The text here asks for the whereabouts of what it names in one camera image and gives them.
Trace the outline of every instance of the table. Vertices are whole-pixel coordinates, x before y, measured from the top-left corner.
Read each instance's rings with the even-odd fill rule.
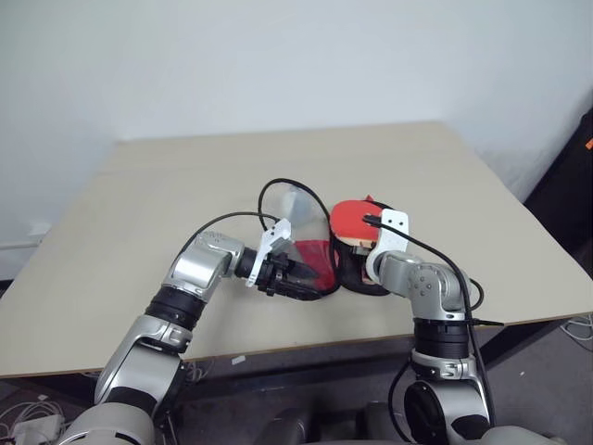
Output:
[[[197,226],[253,210],[260,188],[280,176],[327,205],[371,194],[405,210],[412,235],[482,283],[479,318],[516,324],[593,311],[585,272],[441,123],[131,141],[118,144],[0,299],[0,375],[102,367]],[[216,228],[259,243],[255,218]],[[410,305],[396,296],[340,290],[299,302],[225,280],[184,358],[411,332]]]

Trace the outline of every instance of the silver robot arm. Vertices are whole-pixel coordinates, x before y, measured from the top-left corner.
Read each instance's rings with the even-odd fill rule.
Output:
[[[154,443],[153,418],[174,400],[185,377],[179,354],[221,278],[233,275],[245,250],[240,241],[205,232],[178,255],[99,376],[95,406],[74,421],[59,445]],[[249,249],[247,256],[255,252]],[[245,273],[251,264],[242,266]]]
[[[408,232],[407,216],[395,210],[383,210],[381,224]],[[558,443],[518,426],[491,427],[484,386],[469,351],[460,280],[447,265],[402,251],[406,244],[380,228],[366,269],[373,281],[411,303],[415,347],[410,364],[417,379],[406,390],[404,407],[414,439],[425,445]],[[470,278],[461,273],[471,289]]]

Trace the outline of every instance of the black cylinder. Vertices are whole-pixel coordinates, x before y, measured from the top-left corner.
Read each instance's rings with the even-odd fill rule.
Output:
[[[416,350],[421,354],[443,359],[464,359],[470,356],[467,324],[414,319]]]
[[[448,444],[443,408],[430,386],[424,382],[412,383],[406,389],[404,410],[414,440],[426,445]]]
[[[155,398],[147,392],[127,387],[116,387],[111,389],[105,402],[124,403],[126,405],[135,406],[151,417],[155,405],[157,404]]]
[[[251,269],[253,269],[253,263],[256,262],[257,256],[258,253],[253,248],[244,248],[243,256],[234,268],[234,274],[239,278],[248,278],[251,274]]]
[[[191,331],[202,315],[206,303],[174,287],[162,286],[150,301],[145,314],[177,324]]]

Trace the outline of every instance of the white wall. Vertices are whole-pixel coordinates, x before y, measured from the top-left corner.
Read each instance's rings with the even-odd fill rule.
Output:
[[[138,137],[440,119],[523,199],[590,105],[591,16],[590,0],[5,0],[0,244],[55,223]],[[29,254],[1,252],[0,278]]]

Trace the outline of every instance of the electrical outlet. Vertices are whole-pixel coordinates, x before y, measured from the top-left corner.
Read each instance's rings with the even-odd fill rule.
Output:
[[[14,428],[14,438],[19,445],[37,445],[57,439],[64,417],[59,414],[19,422]]]

